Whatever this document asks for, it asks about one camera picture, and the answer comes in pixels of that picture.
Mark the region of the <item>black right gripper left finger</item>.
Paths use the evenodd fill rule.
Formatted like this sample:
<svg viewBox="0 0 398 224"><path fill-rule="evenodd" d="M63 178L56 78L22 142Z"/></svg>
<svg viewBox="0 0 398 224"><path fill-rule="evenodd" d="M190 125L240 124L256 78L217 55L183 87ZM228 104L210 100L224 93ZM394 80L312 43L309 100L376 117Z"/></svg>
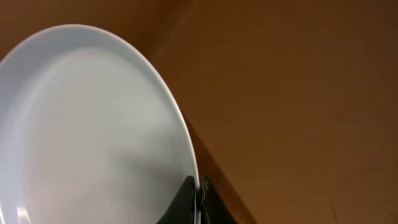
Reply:
<svg viewBox="0 0 398 224"><path fill-rule="evenodd" d="M187 176L166 212L156 224L194 224L195 179Z"/></svg>

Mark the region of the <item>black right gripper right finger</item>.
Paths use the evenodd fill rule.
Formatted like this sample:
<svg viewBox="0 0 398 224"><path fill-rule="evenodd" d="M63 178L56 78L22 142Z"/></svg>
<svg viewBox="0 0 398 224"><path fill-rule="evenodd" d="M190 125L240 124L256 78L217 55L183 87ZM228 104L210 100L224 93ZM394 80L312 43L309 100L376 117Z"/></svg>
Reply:
<svg viewBox="0 0 398 224"><path fill-rule="evenodd" d="M208 176L204 176L200 190L201 224L238 224Z"/></svg>

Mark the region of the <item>light blue plate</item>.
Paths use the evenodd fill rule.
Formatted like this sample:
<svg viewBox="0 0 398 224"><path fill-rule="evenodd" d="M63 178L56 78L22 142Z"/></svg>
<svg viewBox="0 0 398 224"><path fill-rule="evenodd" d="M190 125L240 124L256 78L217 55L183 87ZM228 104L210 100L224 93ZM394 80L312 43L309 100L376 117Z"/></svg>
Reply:
<svg viewBox="0 0 398 224"><path fill-rule="evenodd" d="M1 60L2 223L155 223L188 176L180 109L124 39L55 26Z"/></svg>

